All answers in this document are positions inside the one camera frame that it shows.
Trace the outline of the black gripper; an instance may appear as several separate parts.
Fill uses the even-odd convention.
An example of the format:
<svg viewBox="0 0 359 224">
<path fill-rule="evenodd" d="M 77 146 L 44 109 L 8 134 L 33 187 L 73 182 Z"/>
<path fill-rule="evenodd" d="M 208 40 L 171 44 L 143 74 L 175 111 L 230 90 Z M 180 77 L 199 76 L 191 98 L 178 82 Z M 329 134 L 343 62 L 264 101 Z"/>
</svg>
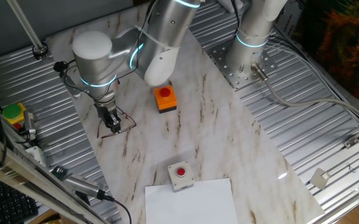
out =
<svg viewBox="0 0 359 224">
<path fill-rule="evenodd" d="M 118 133 L 121 130 L 121 119 L 116 113 L 115 101 L 95 102 L 98 116 L 103 120 L 106 127 L 112 133 Z"/>
</svg>

